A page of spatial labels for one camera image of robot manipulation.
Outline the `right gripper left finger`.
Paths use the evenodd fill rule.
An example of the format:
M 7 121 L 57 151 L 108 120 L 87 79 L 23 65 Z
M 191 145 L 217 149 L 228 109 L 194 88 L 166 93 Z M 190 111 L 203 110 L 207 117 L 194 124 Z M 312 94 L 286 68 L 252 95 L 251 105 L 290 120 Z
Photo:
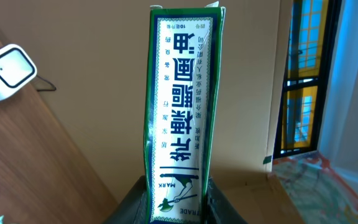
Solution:
M 145 176 L 139 177 L 115 211 L 103 224 L 146 224 L 147 187 Z

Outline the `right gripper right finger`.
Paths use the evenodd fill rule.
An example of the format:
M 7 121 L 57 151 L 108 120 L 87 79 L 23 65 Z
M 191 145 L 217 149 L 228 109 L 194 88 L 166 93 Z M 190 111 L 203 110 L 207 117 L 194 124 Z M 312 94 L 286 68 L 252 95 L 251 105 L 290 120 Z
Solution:
M 247 224 L 211 177 L 208 179 L 203 223 Z

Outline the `green white medicine box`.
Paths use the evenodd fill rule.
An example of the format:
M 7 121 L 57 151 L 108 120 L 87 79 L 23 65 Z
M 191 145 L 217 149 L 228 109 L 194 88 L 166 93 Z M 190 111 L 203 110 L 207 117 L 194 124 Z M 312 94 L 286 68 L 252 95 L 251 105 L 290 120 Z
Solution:
M 147 223 L 204 223 L 226 9 L 150 8 Z

